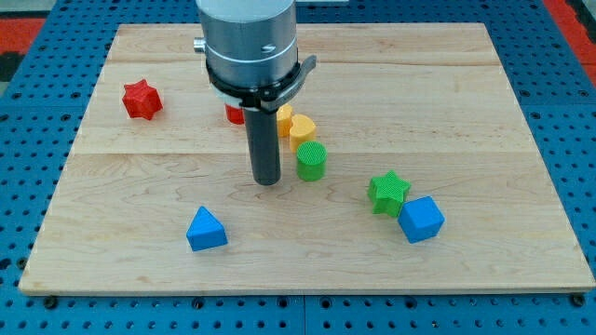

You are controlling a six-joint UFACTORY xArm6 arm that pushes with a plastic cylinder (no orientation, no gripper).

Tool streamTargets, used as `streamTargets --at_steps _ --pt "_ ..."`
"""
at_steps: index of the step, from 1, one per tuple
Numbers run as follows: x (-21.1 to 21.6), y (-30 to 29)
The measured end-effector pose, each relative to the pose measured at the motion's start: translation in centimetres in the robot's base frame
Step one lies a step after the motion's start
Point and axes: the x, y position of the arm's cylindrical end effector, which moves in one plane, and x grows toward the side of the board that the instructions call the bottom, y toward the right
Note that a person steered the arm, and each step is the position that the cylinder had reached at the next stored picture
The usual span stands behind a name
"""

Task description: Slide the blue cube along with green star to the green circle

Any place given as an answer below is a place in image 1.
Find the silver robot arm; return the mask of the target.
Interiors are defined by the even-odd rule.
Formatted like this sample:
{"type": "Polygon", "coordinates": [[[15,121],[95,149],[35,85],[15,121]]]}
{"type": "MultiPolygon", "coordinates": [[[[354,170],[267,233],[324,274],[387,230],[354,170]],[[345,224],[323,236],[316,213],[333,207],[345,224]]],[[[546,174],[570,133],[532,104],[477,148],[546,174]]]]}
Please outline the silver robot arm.
{"type": "Polygon", "coordinates": [[[215,76],[234,87],[265,87],[298,63],[293,0],[197,0],[197,46],[215,76]]]}

